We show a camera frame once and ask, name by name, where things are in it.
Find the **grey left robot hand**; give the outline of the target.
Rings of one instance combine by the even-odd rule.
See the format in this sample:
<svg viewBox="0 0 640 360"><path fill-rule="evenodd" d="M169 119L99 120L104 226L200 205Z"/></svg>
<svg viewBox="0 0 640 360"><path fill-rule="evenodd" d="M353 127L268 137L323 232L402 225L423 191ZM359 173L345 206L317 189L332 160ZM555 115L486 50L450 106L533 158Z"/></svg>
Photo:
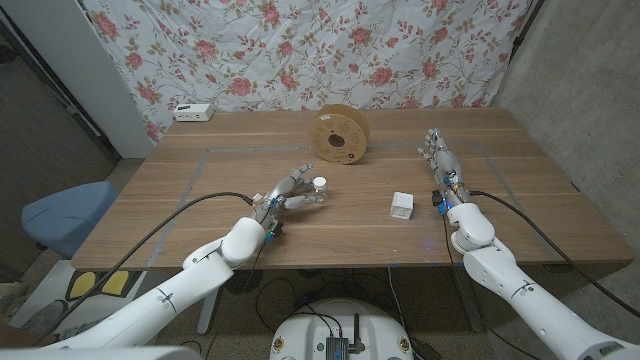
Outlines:
<svg viewBox="0 0 640 360"><path fill-rule="evenodd" d="M322 176L304 177L312 167L309 163L293 170L265 196L255 200L249 217L267 229L276 221L276 214L282 209L294 210L305 205L324 204L328 197L328 181Z"/></svg>

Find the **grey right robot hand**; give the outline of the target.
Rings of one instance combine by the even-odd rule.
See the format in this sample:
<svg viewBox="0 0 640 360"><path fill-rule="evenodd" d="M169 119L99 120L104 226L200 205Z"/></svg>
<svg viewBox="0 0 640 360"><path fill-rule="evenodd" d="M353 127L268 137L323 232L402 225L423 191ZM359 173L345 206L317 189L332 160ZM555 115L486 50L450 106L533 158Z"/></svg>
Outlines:
<svg viewBox="0 0 640 360"><path fill-rule="evenodd" d="M446 145L438 128L428 130L424 147L417 151L433 171L439 191L448 204L456 206L471 201L464 185L460 162Z"/></svg>

